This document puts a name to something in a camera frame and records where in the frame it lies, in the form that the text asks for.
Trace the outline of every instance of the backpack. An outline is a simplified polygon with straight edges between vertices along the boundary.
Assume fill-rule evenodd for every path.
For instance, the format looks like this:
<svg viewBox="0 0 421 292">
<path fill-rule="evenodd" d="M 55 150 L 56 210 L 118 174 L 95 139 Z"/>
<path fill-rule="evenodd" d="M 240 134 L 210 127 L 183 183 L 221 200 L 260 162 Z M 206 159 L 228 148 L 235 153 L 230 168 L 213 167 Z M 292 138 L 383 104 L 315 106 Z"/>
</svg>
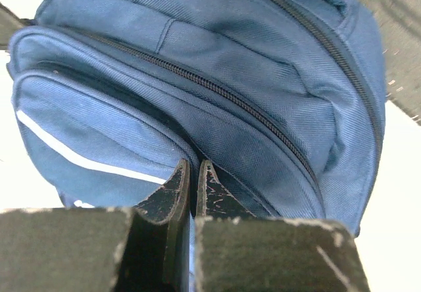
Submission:
<svg viewBox="0 0 421 292">
<path fill-rule="evenodd" d="M 45 0 L 10 40 L 12 103 L 56 188 L 134 206 L 200 164 L 259 217 L 357 234 L 378 171 L 385 66 L 357 0 Z"/>
</svg>

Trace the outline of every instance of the backpack strap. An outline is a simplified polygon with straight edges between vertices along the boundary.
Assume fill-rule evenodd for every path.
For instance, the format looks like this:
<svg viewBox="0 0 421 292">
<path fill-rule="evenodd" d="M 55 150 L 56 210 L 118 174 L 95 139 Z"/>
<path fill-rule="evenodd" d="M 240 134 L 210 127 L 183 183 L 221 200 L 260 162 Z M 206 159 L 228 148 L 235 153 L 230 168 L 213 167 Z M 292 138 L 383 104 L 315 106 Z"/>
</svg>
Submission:
<svg viewBox="0 0 421 292">
<path fill-rule="evenodd" d="M 13 34 L 29 24 L 27 19 L 19 19 L 17 15 L 0 3 L 0 51 L 7 50 Z"/>
</svg>

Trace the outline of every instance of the reflective stripe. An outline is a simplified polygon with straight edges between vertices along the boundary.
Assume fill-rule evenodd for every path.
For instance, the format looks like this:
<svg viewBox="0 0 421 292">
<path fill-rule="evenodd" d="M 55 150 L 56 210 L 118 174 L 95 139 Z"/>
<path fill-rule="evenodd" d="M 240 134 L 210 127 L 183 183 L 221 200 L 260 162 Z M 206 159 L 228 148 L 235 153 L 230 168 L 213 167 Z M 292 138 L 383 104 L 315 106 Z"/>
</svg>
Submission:
<svg viewBox="0 0 421 292">
<path fill-rule="evenodd" d="M 50 148 L 56 151 L 58 154 L 63 156 L 69 162 L 72 162 L 75 165 L 80 167 L 97 170 L 99 172 L 108 172 L 110 174 L 116 174 L 124 177 L 134 178 L 138 180 L 143 180 L 146 182 L 154 182 L 162 185 L 166 180 L 150 176 L 147 174 L 142 174 L 140 172 L 135 172 L 133 170 L 120 168 L 112 165 L 102 164 L 100 162 L 95 162 L 94 160 L 87 159 L 82 155 L 74 152 L 68 146 L 60 142 L 58 139 L 53 137 L 51 134 L 44 131 L 35 121 L 33 121 L 25 112 L 19 110 L 16 112 L 16 117 L 21 123 L 27 126 L 36 136 L 38 136 L 45 144 Z"/>
</svg>

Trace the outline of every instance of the seam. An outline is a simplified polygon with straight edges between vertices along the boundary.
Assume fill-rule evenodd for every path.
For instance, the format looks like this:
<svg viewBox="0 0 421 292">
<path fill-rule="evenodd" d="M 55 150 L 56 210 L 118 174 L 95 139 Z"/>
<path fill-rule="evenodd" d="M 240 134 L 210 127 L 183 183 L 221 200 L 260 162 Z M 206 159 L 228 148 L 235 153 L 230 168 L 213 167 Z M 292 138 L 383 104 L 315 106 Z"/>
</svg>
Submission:
<svg viewBox="0 0 421 292">
<path fill-rule="evenodd" d="M 144 6 L 144 7 L 146 7 L 146 8 L 150 8 L 150 7 L 148 7 L 148 6 L 145 6 L 145 5 L 142 5 L 142 4 L 139 4 L 139 3 L 135 3 L 135 2 L 133 2 L 133 1 L 129 1 L 129 2 L 131 2 L 131 3 L 134 3 L 134 4 L 136 4 L 136 5 L 141 5 L 141 6 Z M 351 21 L 351 19 L 352 19 L 352 17 L 350 17 L 352 15 L 352 13 L 350 13 L 350 15 L 348 16 L 348 17 L 345 17 L 345 20 L 339 25 L 339 27 L 338 27 L 338 29 L 341 29 L 341 31 L 344 29 L 344 28 L 346 28 L 346 26 L 348 25 L 348 23 L 350 23 L 350 21 Z M 169 29 L 169 26 L 167 26 L 167 28 L 164 28 L 164 30 L 162 31 L 162 33 L 161 33 L 161 37 L 160 37 L 160 45 L 158 45 L 157 46 L 157 49 L 156 49 L 156 52 L 159 52 L 160 51 L 160 49 L 161 49 L 161 47 L 162 47 L 162 44 L 163 44 L 163 41 L 164 41 L 164 36 L 168 33 L 168 29 Z M 352 33 L 353 33 L 353 31 L 354 31 L 354 28 L 346 35 L 347 37 L 348 36 L 350 36 Z M 242 43 L 239 43 L 239 42 L 237 42 L 236 40 L 234 40 L 234 39 L 232 39 L 232 38 L 230 38 L 230 37 L 227 37 L 227 36 L 225 36 L 225 35 L 223 35 L 223 34 L 221 34 L 221 33 L 219 33 L 219 32 L 214 32 L 214 33 L 216 33 L 216 34 L 220 34 L 221 36 L 224 36 L 224 37 L 226 37 L 226 38 L 228 38 L 228 39 L 230 39 L 230 40 L 232 40 L 232 41 L 234 41 L 234 42 L 236 42 L 236 43 L 238 43 L 238 44 L 240 44 L 240 45 L 242 45 Z M 244 46 L 244 45 L 242 45 L 243 47 L 245 47 L 246 49 L 249 49 L 250 51 L 252 51 L 252 52 L 254 52 L 254 53 L 257 53 L 257 54 L 260 54 L 259 52 L 256 52 L 256 51 L 254 51 L 254 50 L 252 50 L 252 49 L 250 49 L 250 48 L 248 48 L 247 46 Z M 273 61 L 273 59 L 271 59 L 271 58 L 269 58 L 269 57 L 267 57 L 267 56 L 265 56 L 265 55 L 262 55 L 263 57 L 265 57 L 265 58 L 267 58 L 267 59 L 270 59 L 270 60 L 272 60 Z M 303 83 L 303 85 L 304 85 L 304 87 L 305 87 L 305 89 L 307 90 L 307 92 L 308 92 L 308 94 L 310 94 L 310 95 L 312 95 L 312 96 L 315 96 L 314 94 L 312 94 L 311 92 L 309 92 L 309 90 L 307 89 L 307 87 L 306 87 L 306 85 L 305 85 L 305 83 Z"/>
<path fill-rule="evenodd" d="M 155 128 L 155 127 L 153 127 L 152 125 L 150 125 L 150 124 L 146 123 L 144 120 L 140 120 L 139 118 L 137 118 L 136 116 L 134 116 L 134 115 L 130 114 L 129 112 L 123 111 L 123 110 L 121 110 L 120 108 L 118 108 L 118 107 L 116 107 L 116 106 L 113 106 L 113 105 L 110 105 L 109 103 L 106 103 L 106 102 L 104 102 L 104 101 L 102 101 L 102 100 L 100 100 L 100 99 L 98 99 L 98 98 L 96 98 L 96 97 L 94 97 L 94 96 L 92 96 L 92 95 L 90 95 L 90 94 L 84 93 L 83 91 L 80 91 L 80 90 L 78 90 L 78 89 L 74 89 L 74 88 L 72 88 L 72 87 L 70 87 L 70 86 L 68 86 L 68 85 L 63 85 L 62 83 L 60 83 L 60 82 L 58 82 L 58 81 L 56 81 L 56 80 L 53 80 L 53 79 L 48 78 L 48 77 L 46 77 L 46 76 L 42 76 L 42 77 L 43 77 L 43 78 L 45 78 L 46 80 L 50 80 L 50 81 L 52 81 L 52 82 L 53 82 L 53 83 L 55 83 L 55 84 L 59 84 L 60 86 L 63 86 L 63 87 L 69 88 L 69 89 L 71 89 L 72 91 L 76 91 L 76 92 L 81 93 L 82 95 L 85 95 L 85 96 L 87 96 L 87 97 L 91 97 L 92 99 L 95 99 L 95 100 L 97 100 L 97 101 L 100 101 L 100 102 L 102 102 L 102 103 L 104 103 L 104 104 L 106 104 L 106 105 L 108 105 L 108 106 L 110 106 L 110 107 L 112 107 L 112 108 L 114 108 L 114 109 L 116 109 L 116 110 L 119 110 L 119 111 L 121 111 L 121 112 L 123 112 L 123 113 L 125 113 L 125 114 L 128 114 L 128 115 L 129 115 L 129 116 L 131 116 L 132 118 L 134 118 L 134 119 L 136 119 L 136 120 L 140 121 L 141 123 L 143 123 L 143 124 L 145 124 L 145 125 L 149 126 L 150 128 L 154 129 L 155 131 L 157 131 L 157 132 L 161 133 L 163 136 L 167 137 L 169 141 L 173 142 L 173 144 L 175 144 L 175 146 L 177 146 L 180 150 L 182 150 L 184 153 L 186 153 L 186 152 L 185 152 L 185 151 L 184 151 L 184 150 L 183 150 L 183 149 L 182 149 L 182 148 L 181 148 L 181 147 L 180 147 L 180 146 L 179 146 L 176 142 L 174 142 L 174 141 L 173 141 L 170 137 L 168 137 L 166 134 L 162 133 L 160 130 L 156 129 L 156 128 Z M 16 95 L 15 95 L 16 100 L 18 100 L 18 97 L 20 97 L 20 87 L 19 87 L 17 90 L 18 90 L 18 92 L 17 92 L 17 93 L 16 93 Z M 93 128 L 92 126 L 90 126 L 90 125 L 88 125 L 88 124 L 85 124 L 84 122 L 82 122 L 82 121 L 80 121 L 80 120 L 75 119 L 73 116 L 71 116 L 71 115 L 69 115 L 67 112 L 63 111 L 61 108 L 59 108 L 58 106 L 56 106 L 54 103 L 51 103 L 51 102 L 46 101 L 46 100 L 43 100 L 43 99 L 40 99 L 40 100 L 41 100 L 41 101 L 43 101 L 44 103 L 47 103 L 48 105 L 51 105 L 51 106 L 52 106 L 52 107 L 54 107 L 55 109 L 57 109 L 57 110 L 61 111 L 62 113 L 64 113 L 65 115 L 67 115 L 69 118 L 71 118 L 71 119 L 73 119 L 73 120 L 77 121 L 78 123 L 80 123 L 80 124 L 82 124 L 82 125 L 84 125 L 84 126 L 86 126 L 86 127 L 90 128 L 90 129 L 94 130 L 95 132 L 97 132 L 97 133 L 99 133 L 99 134 L 101 134 L 101 135 L 103 135 L 103 136 L 105 136 L 105 137 L 107 137 L 107 138 L 109 138 L 111 141 L 115 142 L 118 146 L 122 147 L 123 149 L 127 149 L 127 150 L 129 150 L 130 152 L 132 152 L 132 153 L 136 154 L 137 156 L 139 156 L 139 157 L 141 157 L 141 158 L 144 158 L 144 159 L 146 159 L 146 160 L 148 160 L 148 161 L 150 161 L 150 162 L 152 162 L 152 163 L 154 163 L 154 164 L 158 164 L 158 165 L 161 165 L 161 166 L 164 166 L 164 167 L 168 167 L 168 168 L 170 168 L 168 165 L 161 164 L 161 163 L 156 162 L 156 161 L 154 161 L 154 160 L 151 160 L 151 159 L 149 159 L 149 158 L 147 158 L 147 157 L 144 157 L 144 156 L 138 155 L 136 152 L 134 152 L 134 151 L 132 151 L 131 149 L 129 149 L 129 148 L 127 148 L 127 147 L 125 147 L 125 146 L 121 145 L 119 142 L 115 141 L 114 139 L 112 139 L 111 137 L 109 137 L 109 136 L 105 135 L 104 133 L 100 132 L 99 130 L 97 130 L 97 129 Z"/>
<path fill-rule="evenodd" d="M 159 54 L 159 52 L 161 51 L 161 47 L 164 44 L 166 35 L 168 34 L 168 32 L 170 31 L 171 25 L 174 23 L 174 21 L 176 21 L 175 18 L 170 18 L 168 19 L 168 21 L 165 23 L 164 28 L 162 29 L 161 35 L 159 36 L 159 41 L 157 44 L 157 47 L 155 48 L 155 53 Z"/>
</svg>

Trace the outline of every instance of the stitching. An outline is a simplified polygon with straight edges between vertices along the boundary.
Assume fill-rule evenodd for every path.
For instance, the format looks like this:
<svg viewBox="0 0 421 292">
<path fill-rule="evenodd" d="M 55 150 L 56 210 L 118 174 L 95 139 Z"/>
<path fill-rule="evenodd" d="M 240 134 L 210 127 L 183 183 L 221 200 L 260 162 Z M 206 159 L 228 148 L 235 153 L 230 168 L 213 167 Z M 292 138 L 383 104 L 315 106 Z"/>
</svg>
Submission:
<svg viewBox="0 0 421 292">
<path fill-rule="evenodd" d="M 65 34 L 63 34 L 63 33 L 61 33 L 61 32 L 59 32 L 59 34 L 60 35 L 64 35 L 64 36 L 66 36 L 66 37 L 69 37 L 68 35 L 65 35 Z M 43 33 L 43 34 L 41 34 L 41 33 L 36 33 L 36 34 L 32 34 L 32 35 L 44 35 L 44 36 L 48 36 L 47 34 L 45 34 L 45 33 Z M 54 39 L 54 40 L 56 40 L 56 41 L 58 41 L 59 43 L 62 43 L 62 44 L 65 44 L 65 45 L 67 45 L 67 46 L 70 46 L 71 48 L 73 48 L 73 49 L 76 49 L 76 50 L 79 50 L 79 51 L 81 51 L 82 53 L 84 53 L 85 55 L 87 54 L 86 53 L 86 50 L 83 50 L 83 49 L 80 49 L 79 47 L 77 47 L 77 46 L 75 46 L 75 45 L 69 45 L 68 43 L 66 43 L 66 42 L 64 42 L 64 41 L 61 41 L 61 40 L 59 40 L 59 39 L 57 39 L 56 37 L 52 37 L 52 36 L 48 36 L 50 39 Z M 95 55 L 90 55 L 90 57 L 91 57 L 91 59 L 95 59 L 96 61 L 98 61 L 98 62 L 100 62 L 102 65 L 105 65 L 105 66 L 108 66 L 109 68 L 111 68 L 111 69 L 113 69 L 113 70 L 115 70 L 116 72 L 118 72 L 118 73 L 120 73 L 120 74 L 122 74 L 122 75 L 124 75 L 124 76 L 127 76 L 127 77 L 129 77 L 129 78 L 134 78 L 133 76 L 130 76 L 128 73 L 125 73 L 125 72 L 121 72 L 121 71 L 119 71 L 119 69 L 117 69 L 117 68 L 115 68 L 114 66 L 111 66 L 111 65 L 109 65 L 109 64 L 106 64 L 106 63 L 104 63 L 101 59 L 98 59 Z M 160 79 L 160 78 L 157 78 L 157 77 L 155 77 L 155 76 L 151 76 L 151 75 L 149 75 L 150 77 L 152 77 L 152 78 L 154 78 L 154 79 L 157 79 L 157 80 L 160 80 L 160 81 L 162 81 L 162 82 L 164 82 L 164 83 L 166 83 L 166 84 L 168 84 L 168 82 L 166 82 L 166 81 L 164 81 L 164 80 L 162 80 L 162 79 Z M 169 96 L 171 96 L 171 97 L 173 97 L 173 98 L 175 98 L 175 99 L 177 99 L 177 100 L 180 100 L 180 101 L 182 101 L 182 102 L 184 102 L 184 103 L 186 103 L 186 104 L 188 104 L 188 105 L 191 105 L 191 106 L 193 106 L 193 107 L 195 107 L 195 108 L 197 108 L 197 109 L 199 109 L 199 110 L 201 110 L 202 112 L 204 112 L 204 113 L 206 113 L 206 114 L 209 114 L 206 110 L 204 110 L 204 109 L 202 109 L 201 107 L 196 107 L 195 105 L 192 105 L 191 103 L 188 103 L 188 102 L 186 102 L 186 101 L 184 101 L 184 100 L 182 100 L 182 99 L 180 99 L 180 98 L 177 98 L 177 97 L 175 97 L 175 96 L 173 96 L 173 95 L 171 95 L 171 94 L 169 94 L 169 93 L 165 93 L 164 91 L 162 91 L 162 90 L 160 90 L 160 89 L 158 89 L 158 88 L 155 88 L 155 87 L 153 87 L 153 86 L 151 86 L 151 85 L 147 85 L 147 84 L 145 84 L 145 86 L 147 86 L 147 87 L 151 87 L 151 88 L 153 88 L 153 89 L 156 89 L 157 91 L 159 91 L 159 92 L 161 92 L 161 93 L 164 93 L 165 95 L 169 95 Z M 222 121 L 223 123 L 225 123 L 225 124 L 227 124 L 227 125 L 230 125 L 230 126 L 234 126 L 233 124 L 231 124 L 231 123 L 229 123 L 229 122 L 227 122 L 226 120 L 223 120 L 223 119 L 221 119 L 221 118 L 219 118 L 218 116 L 215 116 L 215 115 L 213 115 L 213 114 L 209 114 L 209 115 L 211 115 L 211 116 L 213 116 L 213 117 L 217 117 L 217 119 L 219 119 L 220 121 Z M 269 137 L 267 137 L 267 135 L 264 135 L 264 137 L 266 137 L 267 139 L 269 139 L 269 141 L 271 141 L 273 144 L 275 144 L 276 146 L 278 146 L 278 144 L 276 144 L 275 142 L 273 142 Z M 287 158 L 293 163 L 293 164 L 295 164 L 295 162 L 294 162 L 294 160 L 292 160 L 289 156 L 288 156 L 288 154 L 287 153 L 285 153 L 285 152 L 283 152 L 283 154 L 285 155 L 285 156 L 287 156 Z M 243 181 L 241 181 L 240 179 L 238 179 L 239 180 L 239 182 L 241 182 L 244 186 L 246 186 L 246 187 L 248 187 L 248 185 L 246 184 L 246 183 L 244 183 Z M 316 213 L 316 210 L 315 210 L 315 208 L 314 208 L 314 206 L 313 206 L 313 203 L 312 203 L 312 201 L 310 201 L 309 200 L 309 198 L 308 198 L 308 195 L 307 195 L 307 193 L 306 192 L 303 192 L 303 196 L 305 197 L 305 199 L 307 200 L 307 203 L 309 203 L 310 204 L 310 206 L 312 207 L 312 209 L 313 209 L 313 213 L 315 214 L 315 216 L 317 216 L 317 213 Z"/>
<path fill-rule="evenodd" d="M 159 52 L 161 51 L 161 47 L 164 44 L 165 38 L 166 38 L 168 32 L 170 31 L 171 25 L 174 23 L 174 21 L 176 21 L 175 18 L 168 19 L 164 28 L 162 29 L 162 32 L 161 32 L 161 35 L 159 37 L 159 41 L 158 41 L 158 44 L 157 44 L 157 48 L 155 49 L 156 54 L 159 54 Z"/>
</svg>

